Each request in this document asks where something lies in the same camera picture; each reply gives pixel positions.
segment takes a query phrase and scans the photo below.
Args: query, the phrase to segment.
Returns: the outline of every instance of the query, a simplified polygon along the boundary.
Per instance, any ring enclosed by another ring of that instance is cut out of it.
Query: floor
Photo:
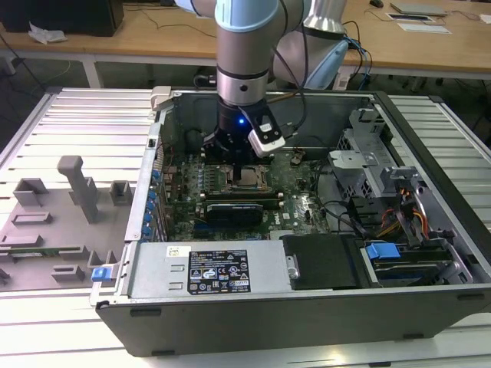
[[[72,61],[37,61],[26,60],[34,75],[46,87],[88,87],[82,64]],[[109,88],[148,88],[147,71],[144,64],[100,63],[99,71]],[[0,77],[0,151],[15,134],[24,119],[30,114],[42,97],[38,87],[23,64],[17,67],[12,77]],[[189,66],[154,66],[155,85],[172,85],[192,87],[193,76],[197,67]],[[382,90],[388,94],[414,94],[410,91],[413,78],[373,76],[365,90]],[[350,82],[348,89],[357,89],[361,76]],[[485,92],[481,80],[446,79],[443,85],[428,78],[426,84],[415,94],[441,96],[452,110],[470,127],[473,127],[483,115],[486,106],[491,102],[491,83]],[[476,134],[486,141],[491,136],[491,125],[482,118],[476,128]]]

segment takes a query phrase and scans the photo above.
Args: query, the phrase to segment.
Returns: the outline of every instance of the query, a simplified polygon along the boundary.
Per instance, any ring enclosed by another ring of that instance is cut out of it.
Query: warning label
[[[191,295],[250,293],[247,251],[191,251],[187,290]]]

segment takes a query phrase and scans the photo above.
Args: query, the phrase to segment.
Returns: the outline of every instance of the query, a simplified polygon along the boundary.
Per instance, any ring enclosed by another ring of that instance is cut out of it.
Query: blue latch
[[[400,258],[395,243],[371,243],[366,247],[370,259]]]
[[[92,271],[91,279],[93,282],[104,282],[110,281],[111,268],[109,267],[98,267]]]

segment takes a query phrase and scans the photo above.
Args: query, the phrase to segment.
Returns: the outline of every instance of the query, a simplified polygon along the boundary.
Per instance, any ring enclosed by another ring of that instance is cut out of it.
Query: wooden desk
[[[491,4],[458,2],[450,0],[407,0],[410,3],[433,4],[447,12],[462,11],[491,15]],[[360,27],[361,43],[373,56],[373,74],[412,75],[417,77],[454,77],[468,79],[491,79],[491,25],[483,21],[471,21],[460,13],[437,19],[435,25],[444,23],[452,34],[408,32],[386,13],[397,13],[390,6],[377,9],[366,6],[360,0],[348,0],[343,21],[356,21]],[[353,24],[346,25],[350,37],[356,38]],[[349,51],[340,69],[338,80],[349,79],[360,57]]]
[[[84,34],[66,34],[68,41],[47,45],[36,42],[27,33],[6,32],[0,28],[5,40],[22,58],[80,61],[91,88],[104,86],[97,72],[101,61],[143,64],[216,65],[216,23],[196,18],[180,9],[135,11],[126,7],[124,20],[113,37],[94,37]],[[0,41],[0,58],[11,58],[12,53]],[[10,74],[15,70],[8,61],[4,66]]]
[[[460,10],[475,15],[491,15],[491,4],[450,0],[408,0],[435,4],[447,11]],[[182,25],[190,25],[210,35],[216,34],[213,20],[198,19],[179,9],[134,11],[125,7],[123,24],[111,38],[68,34],[68,41],[43,45],[27,34],[2,32],[7,42],[24,58],[44,58],[81,61],[91,87],[102,87],[95,64],[98,61],[214,65],[216,39]],[[381,21],[366,9],[387,18],[395,12],[390,0],[376,9],[365,0],[348,0],[344,21],[356,21],[361,41],[374,57],[373,74],[414,75],[421,77],[460,77],[491,80],[491,25],[471,21],[460,13],[445,17],[445,27],[452,34],[406,32],[395,21]],[[159,26],[180,25],[173,27]],[[356,37],[353,25],[348,34]],[[0,43],[0,57],[12,53]],[[337,87],[349,78],[359,63],[358,53],[349,51],[338,75]]]

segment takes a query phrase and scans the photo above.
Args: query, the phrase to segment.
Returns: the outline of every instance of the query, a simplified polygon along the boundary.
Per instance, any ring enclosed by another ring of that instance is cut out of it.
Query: aluminum workbench
[[[45,95],[0,155],[0,226],[16,203],[12,191],[20,178],[39,177],[48,189],[68,187],[56,170],[62,155],[83,156],[84,174],[93,177],[97,187],[115,179],[135,186],[154,120],[150,92],[63,89]],[[444,103],[428,97],[391,99],[490,227],[491,152]],[[410,165],[401,145],[393,145]],[[470,316],[433,339],[134,358],[99,320],[89,293],[0,293],[0,366],[491,366],[489,313]]]

